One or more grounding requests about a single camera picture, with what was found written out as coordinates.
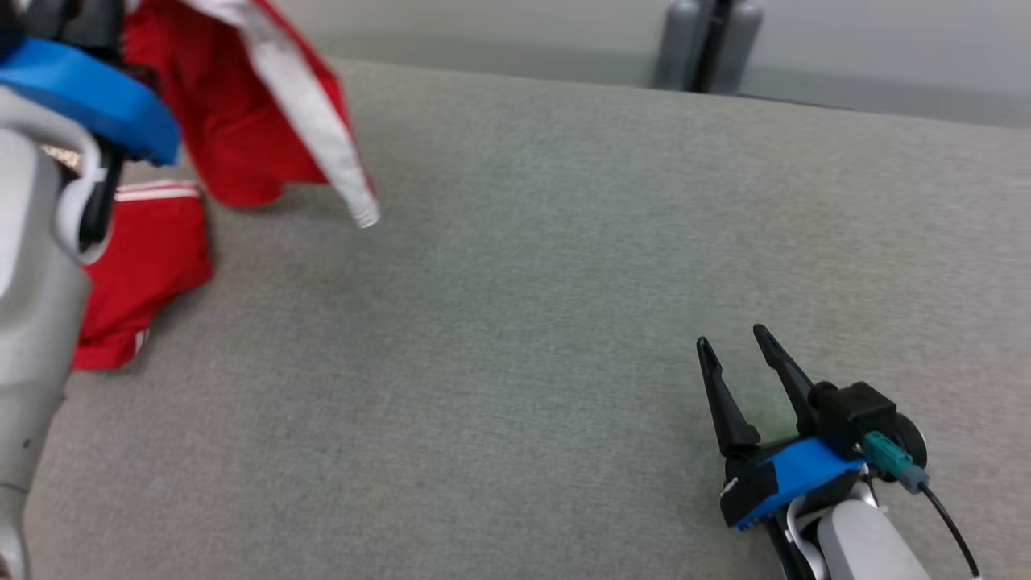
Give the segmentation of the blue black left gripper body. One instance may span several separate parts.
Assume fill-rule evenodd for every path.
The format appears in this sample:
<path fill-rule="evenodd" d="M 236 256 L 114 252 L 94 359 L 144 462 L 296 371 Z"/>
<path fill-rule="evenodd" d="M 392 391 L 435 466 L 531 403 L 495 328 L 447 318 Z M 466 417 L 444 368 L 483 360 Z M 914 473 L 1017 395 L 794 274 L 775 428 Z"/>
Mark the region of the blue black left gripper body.
<path fill-rule="evenodd" d="M 126 158 L 178 162 L 180 129 L 155 74 L 124 59 L 139 0 L 0 0 L 0 87 L 73 120 Z"/>

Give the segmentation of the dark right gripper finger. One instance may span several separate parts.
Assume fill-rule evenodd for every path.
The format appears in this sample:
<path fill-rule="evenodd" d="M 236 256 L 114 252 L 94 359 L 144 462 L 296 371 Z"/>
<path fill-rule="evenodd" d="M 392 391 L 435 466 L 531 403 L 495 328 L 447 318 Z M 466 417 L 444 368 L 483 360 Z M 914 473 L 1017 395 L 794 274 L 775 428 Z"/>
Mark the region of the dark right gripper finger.
<path fill-rule="evenodd" d="M 789 403 L 795 412 L 797 433 L 802 437 L 813 436 L 817 412 L 809 402 L 809 394 L 813 391 L 814 383 L 796 361 L 789 356 L 787 350 L 765 325 L 752 326 L 752 334 L 767 366 L 770 366 L 780 378 Z"/>
<path fill-rule="evenodd" d="M 696 349 L 719 453 L 725 458 L 756 450 L 761 436 L 750 425 L 723 378 L 724 368 L 706 337 L 699 337 Z"/>

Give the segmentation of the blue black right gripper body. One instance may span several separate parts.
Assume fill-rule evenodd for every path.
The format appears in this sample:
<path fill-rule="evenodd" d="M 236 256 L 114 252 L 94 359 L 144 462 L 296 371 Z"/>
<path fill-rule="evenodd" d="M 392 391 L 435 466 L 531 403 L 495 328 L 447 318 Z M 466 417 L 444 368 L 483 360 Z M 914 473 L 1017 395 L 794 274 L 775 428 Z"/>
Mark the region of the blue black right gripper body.
<path fill-rule="evenodd" d="M 785 445 L 769 458 L 730 460 L 719 510 L 729 528 L 744 531 L 793 500 L 857 474 L 866 463 L 840 458 L 817 438 Z"/>

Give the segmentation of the red and white jersey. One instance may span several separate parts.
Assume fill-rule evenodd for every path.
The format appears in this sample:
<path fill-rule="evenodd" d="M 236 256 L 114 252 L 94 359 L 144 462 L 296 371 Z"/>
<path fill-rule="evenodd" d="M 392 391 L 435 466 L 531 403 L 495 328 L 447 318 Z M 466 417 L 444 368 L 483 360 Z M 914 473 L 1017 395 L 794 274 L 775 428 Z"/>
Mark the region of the red and white jersey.
<path fill-rule="evenodd" d="M 276 0 L 125 0 L 126 58 L 155 71 L 191 165 L 217 201 L 260 208 L 327 184 L 380 218 L 342 81 Z"/>

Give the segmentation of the folded red garment white stripes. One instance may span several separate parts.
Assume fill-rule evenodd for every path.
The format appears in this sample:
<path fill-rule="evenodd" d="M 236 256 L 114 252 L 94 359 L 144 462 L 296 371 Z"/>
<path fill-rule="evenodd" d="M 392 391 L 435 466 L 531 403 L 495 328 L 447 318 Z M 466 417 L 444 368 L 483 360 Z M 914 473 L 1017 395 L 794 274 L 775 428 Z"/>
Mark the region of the folded red garment white stripes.
<path fill-rule="evenodd" d="M 106 252 L 87 267 L 93 287 L 72 367 L 124 367 L 145 345 L 155 317 L 181 294 L 209 282 L 201 187 L 191 180 L 118 187 Z"/>

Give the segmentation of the grey partition post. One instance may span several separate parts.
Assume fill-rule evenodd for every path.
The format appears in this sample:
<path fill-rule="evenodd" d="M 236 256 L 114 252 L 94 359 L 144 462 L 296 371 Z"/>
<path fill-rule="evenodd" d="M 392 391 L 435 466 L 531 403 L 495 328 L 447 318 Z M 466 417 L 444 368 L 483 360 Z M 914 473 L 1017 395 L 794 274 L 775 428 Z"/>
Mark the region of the grey partition post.
<path fill-rule="evenodd" d="M 738 95 L 764 8 L 764 0 L 668 0 L 651 86 Z"/>

